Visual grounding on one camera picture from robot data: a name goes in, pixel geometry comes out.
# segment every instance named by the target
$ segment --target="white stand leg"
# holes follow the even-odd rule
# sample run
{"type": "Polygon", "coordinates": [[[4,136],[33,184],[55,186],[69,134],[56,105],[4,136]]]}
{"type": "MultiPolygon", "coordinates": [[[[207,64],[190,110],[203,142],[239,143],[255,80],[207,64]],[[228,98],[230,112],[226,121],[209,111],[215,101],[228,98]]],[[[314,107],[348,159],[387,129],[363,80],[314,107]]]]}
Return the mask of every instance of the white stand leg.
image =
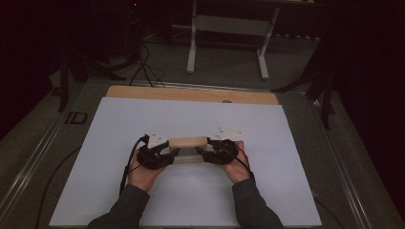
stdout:
{"type": "Polygon", "coordinates": [[[268,42],[270,41],[270,38],[271,38],[271,34],[273,33],[274,25],[276,23],[276,19],[277,19],[277,15],[278,15],[279,11],[280,11],[279,8],[274,9],[273,15],[271,17],[271,21],[268,24],[267,32],[265,35],[265,42],[264,42],[262,48],[257,50],[257,58],[259,61],[260,74],[261,74],[263,80],[268,80],[268,71],[267,71],[267,65],[266,65],[266,60],[265,60],[265,53],[267,50],[268,42]]]}
{"type": "Polygon", "coordinates": [[[193,18],[191,20],[191,45],[190,52],[188,53],[188,62],[187,62],[187,73],[194,72],[194,65],[196,63],[196,16],[197,16],[197,0],[193,1],[193,18]]]}

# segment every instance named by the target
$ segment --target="table leg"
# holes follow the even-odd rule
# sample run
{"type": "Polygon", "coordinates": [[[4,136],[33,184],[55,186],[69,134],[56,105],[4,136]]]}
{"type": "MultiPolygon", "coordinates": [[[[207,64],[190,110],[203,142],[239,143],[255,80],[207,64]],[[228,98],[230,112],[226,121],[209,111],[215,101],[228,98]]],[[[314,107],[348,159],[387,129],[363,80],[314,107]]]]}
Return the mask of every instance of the table leg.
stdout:
{"type": "Polygon", "coordinates": [[[266,65],[266,60],[265,60],[265,53],[267,50],[268,42],[270,41],[271,35],[273,33],[274,25],[276,23],[276,19],[277,19],[279,11],[280,11],[279,8],[274,9],[273,15],[271,17],[271,21],[268,24],[267,32],[265,35],[265,42],[264,42],[262,48],[257,50],[257,58],[259,60],[260,74],[262,76],[262,79],[264,79],[264,80],[268,80],[268,71],[267,71],[267,65],[266,65]]]}

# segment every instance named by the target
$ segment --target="gray sleeve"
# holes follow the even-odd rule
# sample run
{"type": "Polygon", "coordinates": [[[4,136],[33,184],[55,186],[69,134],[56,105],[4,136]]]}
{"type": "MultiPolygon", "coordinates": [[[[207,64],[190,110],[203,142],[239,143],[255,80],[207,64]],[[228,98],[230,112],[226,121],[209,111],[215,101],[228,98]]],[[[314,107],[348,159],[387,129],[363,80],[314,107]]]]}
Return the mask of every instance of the gray sleeve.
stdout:
{"type": "Polygon", "coordinates": [[[253,179],[232,186],[236,219],[242,228],[284,228],[279,217],[266,206],[253,179]]]}
{"type": "Polygon", "coordinates": [[[148,200],[149,195],[145,191],[127,184],[110,212],[93,219],[87,229],[139,228],[139,220],[148,200]]]}

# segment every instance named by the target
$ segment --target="table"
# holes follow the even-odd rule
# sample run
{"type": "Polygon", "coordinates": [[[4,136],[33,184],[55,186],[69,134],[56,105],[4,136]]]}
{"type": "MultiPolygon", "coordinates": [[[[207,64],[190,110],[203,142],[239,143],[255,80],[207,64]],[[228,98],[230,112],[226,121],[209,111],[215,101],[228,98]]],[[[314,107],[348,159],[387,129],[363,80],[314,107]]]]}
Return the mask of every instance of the table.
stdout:
{"type": "MultiPolygon", "coordinates": [[[[207,135],[218,123],[237,123],[245,131],[242,140],[250,166],[269,207],[285,226],[320,225],[287,119],[277,104],[276,96],[268,93],[112,87],[98,107],[50,225],[84,226],[107,212],[117,200],[123,165],[135,140],[133,133],[139,137],[156,121],[168,138],[207,135]],[[219,103],[224,100],[233,103],[219,103]],[[202,111],[209,113],[198,116],[202,111]],[[136,119],[135,114],[143,118],[136,119]],[[162,115],[165,119],[156,119],[162,115]],[[261,121],[270,117],[276,119],[261,121]],[[277,131],[260,135],[269,128],[277,131]]],[[[169,166],[155,182],[140,224],[235,227],[230,186],[224,172],[208,163],[169,166]]]]}

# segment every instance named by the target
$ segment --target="person's left hand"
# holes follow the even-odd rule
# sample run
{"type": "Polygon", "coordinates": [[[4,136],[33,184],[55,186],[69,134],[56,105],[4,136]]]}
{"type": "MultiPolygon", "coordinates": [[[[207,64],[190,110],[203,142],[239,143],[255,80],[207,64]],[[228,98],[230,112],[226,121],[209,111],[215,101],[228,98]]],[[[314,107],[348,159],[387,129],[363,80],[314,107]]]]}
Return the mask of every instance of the person's left hand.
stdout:
{"type": "MultiPolygon", "coordinates": [[[[139,150],[135,150],[134,152],[130,171],[140,165],[139,162],[137,162],[138,152],[139,150]]],[[[164,168],[160,168],[158,170],[150,170],[140,165],[137,169],[135,169],[128,175],[128,183],[137,186],[139,187],[139,189],[148,193],[152,189],[155,179],[163,170],[164,168]]]]}

